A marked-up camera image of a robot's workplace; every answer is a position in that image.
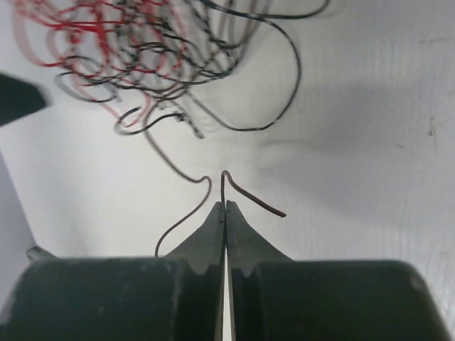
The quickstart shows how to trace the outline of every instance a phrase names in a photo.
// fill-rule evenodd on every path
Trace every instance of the white surface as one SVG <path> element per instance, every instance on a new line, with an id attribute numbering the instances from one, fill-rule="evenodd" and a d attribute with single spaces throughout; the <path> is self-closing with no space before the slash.
<path id="1" fill-rule="evenodd" d="M 304 11 L 299 2 L 275 7 Z M 152 255 L 161 233 L 196 205 L 205 186 L 175 176 L 144 137 L 114 134 L 111 116 L 96 104 L 60 92 L 56 70 L 20 55 L 8 5 L 0 6 L 1 68 L 45 84 L 55 101 L 0 131 L 38 243 L 61 256 Z M 454 0 L 335 1 L 320 18 L 283 23 L 301 47 L 304 79 L 276 127 L 231 133 L 194 110 L 205 140 L 174 121 L 154 136 L 191 175 L 218 179 L 229 169 L 285 210 L 281 220 L 228 192 L 252 226 L 292 258 L 414 264 L 454 332 L 454 19 Z M 196 93 L 239 126 L 264 123 L 284 103 L 293 67 L 286 41 L 264 29 L 235 75 Z M 162 252 L 199 226 L 219 200 L 218 186 Z"/>

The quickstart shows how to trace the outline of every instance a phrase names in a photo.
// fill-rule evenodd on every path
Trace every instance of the tangled wire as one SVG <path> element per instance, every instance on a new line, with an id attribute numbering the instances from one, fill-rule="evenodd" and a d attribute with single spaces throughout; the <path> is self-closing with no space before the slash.
<path id="1" fill-rule="evenodd" d="M 191 18 L 191 23 L 203 37 L 202 41 L 195 42 L 186 32 L 181 15 L 170 0 L 72 0 L 71 5 L 65 8 L 57 7 L 51 0 L 8 1 L 14 8 L 14 34 L 21 52 L 37 66 L 63 69 L 55 77 L 61 90 L 76 99 L 103 106 L 115 117 L 114 128 L 118 134 L 144 134 L 160 157 L 184 179 L 192 183 L 208 182 L 203 201 L 166 231 L 156 247 L 156 255 L 163 238 L 208 199 L 212 180 L 208 176 L 192 178 L 180 170 L 155 142 L 150 128 L 163 119 L 175 117 L 186 122 L 196 137 L 202 139 L 203 133 L 176 101 L 183 96 L 190 98 L 226 129 L 263 131 L 276 124 L 287 112 L 298 91 L 301 59 L 292 39 L 272 20 L 311 18 L 324 11 L 331 2 L 324 0 L 318 9 L 310 13 L 291 16 L 270 13 L 272 0 L 266 0 L 263 5 L 259 0 L 250 0 L 248 12 L 237 9 L 237 0 L 225 0 L 223 5 L 211 0 L 181 0 L 186 17 Z M 219 14 L 217 23 L 213 20 L 214 13 Z M 246 19 L 239 38 L 235 35 L 238 18 Z M 33 52 L 26 31 L 27 21 L 48 29 L 45 45 L 52 61 L 43 61 Z M 231 126 L 197 99 L 191 88 L 231 75 L 245 57 L 261 24 L 279 31 L 291 46 L 296 61 L 294 88 L 286 104 L 270 123 L 257 127 Z M 64 44 L 58 44 L 59 40 L 63 40 Z M 93 41 L 95 56 L 84 53 L 86 46 Z M 106 95 L 103 98 L 94 96 L 91 93 L 95 89 L 103 89 Z M 142 93 L 144 103 L 119 114 L 109 103 L 121 100 L 121 93 L 126 91 Z M 154 113 L 165 106 L 171 106 L 173 113 L 152 120 Z"/>

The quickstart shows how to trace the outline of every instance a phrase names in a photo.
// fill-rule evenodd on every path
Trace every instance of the brown wire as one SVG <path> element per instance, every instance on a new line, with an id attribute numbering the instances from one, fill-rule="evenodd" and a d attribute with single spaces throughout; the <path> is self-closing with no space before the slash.
<path id="1" fill-rule="evenodd" d="M 221 173 L 221 202 L 223 205 L 225 204 L 225 178 L 227 178 L 227 181 L 229 181 L 229 184 L 236 190 L 238 191 L 241 195 L 244 195 L 251 201 L 257 203 L 260 207 L 264 208 L 265 210 L 269 211 L 270 213 L 273 213 L 274 215 L 277 215 L 278 217 L 284 218 L 286 217 L 286 213 L 277 210 L 276 208 L 273 208 L 272 206 L 266 204 L 262 200 L 260 200 L 258 197 L 254 196 L 250 192 L 247 192 L 245 189 L 241 188 L 235 181 L 232 179 L 232 176 L 227 170 L 224 170 Z"/>
<path id="2" fill-rule="evenodd" d="M 147 126 L 147 122 L 151 116 L 151 113 L 153 112 L 153 110 L 150 110 L 149 113 L 147 114 L 147 116 L 144 118 L 143 120 L 143 126 Z M 150 134 L 150 131 L 149 130 L 145 130 L 144 131 L 144 135 L 145 135 L 145 138 L 146 140 L 149 142 L 149 144 L 151 145 L 151 147 L 155 150 L 155 152 L 158 153 L 158 155 L 164 160 L 164 162 L 166 162 L 168 164 L 169 167 L 171 167 L 171 169 L 176 172 L 178 175 L 180 175 L 182 178 L 184 178 L 185 180 L 189 181 L 190 183 L 203 183 L 204 181 L 207 181 L 208 182 L 208 189 L 207 189 L 207 193 L 205 194 L 204 198 L 202 199 L 202 201 L 200 202 L 200 204 L 198 206 L 196 206 L 196 208 L 194 208 L 193 210 L 191 210 L 187 215 L 185 215 L 182 219 L 180 219 L 179 221 L 177 221 L 174 225 L 172 225 L 171 227 L 169 227 L 164 233 L 163 235 L 161 236 L 161 238 L 159 239 L 159 241 L 156 243 L 156 247 L 155 247 L 155 257 L 158 257 L 159 255 L 159 247 L 161 246 L 161 244 L 163 243 L 163 240 L 168 236 L 168 234 L 170 234 L 172 231 L 175 230 L 175 228 L 177 228 L 180 224 L 182 224 L 183 222 L 185 222 L 189 217 L 191 217 L 192 215 L 194 215 L 204 204 L 205 202 L 207 201 L 208 197 L 210 196 L 210 193 L 212 192 L 212 185 L 213 185 L 213 182 L 212 182 L 212 179 L 210 178 L 210 176 L 208 175 L 204 175 L 202 178 L 199 178 L 199 179 L 196 179 L 196 178 L 193 178 L 191 176 L 189 176 L 188 174 L 186 174 L 185 172 L 183 172 L 167 155 L 166 153 L 164 153 L 164 151 L 161 149 L 161 147 L 157 144 L 157 142 L 154 140 L 154 138 L 152 137 L 152 135 Z"/>

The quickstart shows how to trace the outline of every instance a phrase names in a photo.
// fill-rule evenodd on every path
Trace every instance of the red wire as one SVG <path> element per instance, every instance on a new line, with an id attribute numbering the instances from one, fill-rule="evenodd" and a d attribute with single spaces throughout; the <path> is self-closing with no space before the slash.
<path id="1" fill-rule="evenodd" d="M 89 95 L 83 88 L 92 87 L 93 84 L 83 82 L 84 79 L 90 79 L 94 77 L 107 77 L 109 78 L 110 70 L 116 72 L 126 72 L 126 69 L 121 69 L 120 67 L 115 66 L 116 60 L 121 60 L 121 53 L 116 50 L 112 44 L 109 44 L 109 35 L 114 33 L 113 28 L 109 26 L 113 25 L 124 25 L 127 23 L 127 18 L 125 18 L 125 12 L 122 10 L 121 6 L 116 6 L 111 4 L 109 0 L 90 0 L 90 1 L 77 1 L 75 0 L 74 6 L 70 6 L 64 9 L 59 9 L 54 5 L 52 1 L 49 0 L 7 0 L 15 9 L 13 13 L 13 31 L 18 47 L 22 54 L 33 64 L 41 67 L 62 67 L 63 62 L 66 58 L 72 55 L 73 51 L 76 51 L 83 41 L 85 41 L 87 35 L 91 34 L 94 36 L 97 42 L 97 48 L 102 56 L 102 62 L 100 63 L 99 70 L 94 74 L 83 73 L 84 76 L 80 76 L 82 72 L 77 71 L 80 63 L 78 62 L 65 62 L 65 68 L 69 68 L 72 71 L 77 73 L 73 74 L 71 77 L 72 86 L 76 92 L 81 94 L 83 97 L 97 101 L 96 98 Z M 152 0 L 138 0 L 139 5 L 137 6 L 139 12 L 144 15 L 147 21 L 152 23 L 158 23 L 158 18 L 155 14 L 154 6 L 168 6 L 169 12 L 171 13 L 171 19 L 176 23 L 176 27 L 179 31 L 179 34 L 185 38 L 185 30 L 178 14 L 173 10 L 172 5 L 168 0 L 161 0 L 161 2 L 152 1 Z M 108 18 L 108 9 L 111 11 L 122 11 L 122 15 L 119 16 L 117 20 L 107 20 Z M 69 21 L 65 17 L 71 17 L 76 11 L 86 11 L 87 18 L 84 20 L 78 19 L 77 21 Z M 33 51 L 30 41 L 28 40 L 26 32 L 26 21 L 32 21 L 37 23 L 40 26 L 48 28 L 48 32 L 45 35 L 45 45 L 54 58 L 54 62 L 45 62 L 40 59 Z M 144 27 L 144 23 L 135 23 L 139 28 Z M 147 26 L 151 28 L 152 36 L 158 40 L 158 42 L 163 43 L 164 37 L 161 34 L 160 30 L 155 26 Z M 64 52 L 59 52 L 56 46 L 56 36 L 58 33 L 63 33 L 66 35 L 66 43 L 68 46 Z M 133 43 L 138 43 L 138 40 L 132 34 L 130 37 Z M 181 44 L 181 54 L 184 54 L 186 51 L 186 44 Z M 162 75 L 162 77 L 169 77 L 169 75 L 179 69 L 182 66 L 182 59 L 177 58 L 177 61 L 173 65 L 170 65 L 171 71 Z M 142 72 L 144 74 L 151 74 L 161 70 L 164 65 L 169 63 L 167 60 L 166 54 L 161 53 L 159 58 L 158 65 L 153 70 L 144 70 L 141 67 L 135 67 L 134 71 Z M 122 82 L 132 85 L 132 82 L 128 79 L 121 79 Z M 144 93 L 145 103 L 144 108 L 142 109 L 139 116 L 128 126 L 137 124 L 141 118 L 150 110 L 151 108 L 151 98 Z M 100 105 L 105 108 L 112 116 L 116 119 L 120 115 L 111 108 L 108 104 L 100 103 Z"/>

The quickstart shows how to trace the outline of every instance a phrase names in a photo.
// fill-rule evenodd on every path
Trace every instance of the wire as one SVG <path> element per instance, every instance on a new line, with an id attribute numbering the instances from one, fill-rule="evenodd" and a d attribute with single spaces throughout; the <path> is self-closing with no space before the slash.
<path id="1" fill-rule="evenodd" d="M 224 170 L 221 173 L 221 203 L 225 207 L 225 178 L 227 178 L 227 181 L 229 181 L 229 184 L 236 190 L 238 191 L 241 195 L 244 195 L 251 201 L 257 203 L 260 207 L 263 209 L 273 213 L 274 215 L 277 215 L 278 217 L 284 218 L 286 217 L 286 213 L 283 213 L 280 210 L 277 210 L 276 208 L 273 208 L 272 206 L 266 204 L 262 200 L 260 200 L 258 197 L 255 197 L 253 194 L 247 192 L 245 189 L 241 188 L 235 181 L 232 179 L 232 176 L 227 170 Z"/>
<path id="2" fill-rule="evenodd" d="M 237 0 L 225 0 L 218 5 L 211 0 L 183 0 L 188 19 L 196 27 L 192 39 L 170 0 L 73 0 L 59 7 L 55 0 L 7 0 L 14 8 L 13 32 L 20 51 L 31 63 L 40 67 L 58 67 L 62 72 L 55 83 L 66 94 L 78 100 L 97 103 L 115 119 L 114 130 L 123 136 L 144 134 L 149 145 L 180 177 L 191 183 L 208 183 L 208 191 L 200 204 L 175 223 L 159 239 L 155 255 L 163 240 L 182 222 L 193 215 L 208 199 L 212 180 L 204 175 L 193 178 L 184 173 L 153 139 L 150 129 L 168 118 L 187 123 L 196 138 L 202 131 L 191 114 L 177 100 L 189 98 L 209 117 L 226 129 L 248 132 L 264 131 L 275 125 L 289 110 L 301 83 L 301 57 L 295 42 L 274 19 L 301 20 L 325 11 L 331 0 L 315 10 L 301 14 L 270 13 L 272 0 L 260 6 L 259 0 L 249 0 L 247 12 L 237 9 Z M 218 14 L 218 24 L 213 16 Z M 240 36 L 235 36 L 238 18 L 246 18 Z M 44 45 L 51 56 L 44 60 L 36 54 L 27 36 L 26 24 L 32 22 L 48 29 Z M 296 68 L 294 86 L 289 98 L 275 119 L 266 124 L 237 127 L 227 124 L 204 105 L 192 92 L 197 85 L 229 77 L 244 60 L 250 43 L 261 25 L 278 31 L 291 47 Z M 95 55 L 85 53 L 86 42 L 95 42 Z M 96 90 L 102 89 L 104 97 Z M 134 90 L 143 94 L 143 102 L 120 114 L 110 105 L 121 101 L 121 93 Z M 171 114 L 162 114 L 165 108 Z M 132 116 L 136 118 L 127 123 Z M 279 215 L 284 213 L 270 207 L 238 186 L 227 171 L 222 173 L 222 200 L 225 177 L 238 192 L 264 209 Z"/>

